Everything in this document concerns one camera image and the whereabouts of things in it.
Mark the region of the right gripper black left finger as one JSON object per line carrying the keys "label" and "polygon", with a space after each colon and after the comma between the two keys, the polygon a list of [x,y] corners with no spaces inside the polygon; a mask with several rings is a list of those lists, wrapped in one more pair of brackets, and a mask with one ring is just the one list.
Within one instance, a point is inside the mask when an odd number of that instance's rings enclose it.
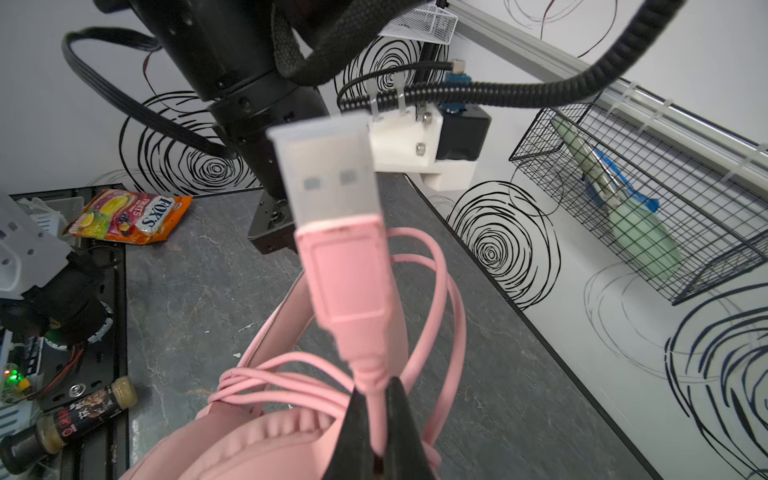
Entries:
{"label": "right gripper black left finger", "polygon": [[374,466],[366,398],[354,390],[322,479],[369,480],[374,478]]}

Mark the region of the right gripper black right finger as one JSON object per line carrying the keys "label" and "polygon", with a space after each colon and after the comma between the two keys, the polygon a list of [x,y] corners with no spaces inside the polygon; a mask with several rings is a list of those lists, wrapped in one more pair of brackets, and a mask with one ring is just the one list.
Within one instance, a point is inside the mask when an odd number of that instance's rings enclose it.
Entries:
{"label": "right gripper black right finger", "polygon": [[383,455],[383,478],[433,480],[434,474],[412,417],[408,397],[399,378],[386,390],[388,439]]}

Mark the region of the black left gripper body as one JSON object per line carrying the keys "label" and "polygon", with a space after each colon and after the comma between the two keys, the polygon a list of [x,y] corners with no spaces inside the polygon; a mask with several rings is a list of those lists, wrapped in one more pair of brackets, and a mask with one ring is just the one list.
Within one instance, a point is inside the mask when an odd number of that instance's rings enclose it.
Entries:
{"label": "black left gripper body", "polygon": [[327,115],[328,109],[318,89],[296,89],[257,116],[260,125],[247,159],[254,161],[254,173],[263,192],[248,238],[261,254],[295,249],[295,226],[286,189],[273,143],[266,133],[271,127]]}

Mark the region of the pink headphones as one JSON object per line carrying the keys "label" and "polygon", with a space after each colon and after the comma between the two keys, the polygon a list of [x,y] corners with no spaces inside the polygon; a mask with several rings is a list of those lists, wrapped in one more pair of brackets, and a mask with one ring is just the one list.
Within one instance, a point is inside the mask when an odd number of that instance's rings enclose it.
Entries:
{"label": "pink headphones", "polygon": [[196,419],[125,478],[321,479],[354,390],[339,368],[294,351],[313,317],[298,277]]}

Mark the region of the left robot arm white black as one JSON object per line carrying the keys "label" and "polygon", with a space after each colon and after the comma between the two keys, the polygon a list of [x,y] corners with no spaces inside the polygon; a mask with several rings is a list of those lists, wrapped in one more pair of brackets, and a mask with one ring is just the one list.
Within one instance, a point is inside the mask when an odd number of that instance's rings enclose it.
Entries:
{"label": "left robot arm white black", "polygon": [[[317,87],[332,80],[384,26],[419,1],[93,1],[103,13],[132,10],[154,36],[120,27],[68,32],[61,49],[71,70],[128,117],[202,153],[241,158],[265,190],[249,240],[262,254],[295,250],[294,225],[266,130],[328,115]],[[570,78],[546,83],[420,82],[406,106],[469,103],[559,107],[600,93],[632,67],[686,1],[644,1],[613,45]],[[294,31],[312,52],[302,55]],[[213,143],[123,93],[74,51],[97,40],[140,51],[164,49],[202,101],[223,142]]]}

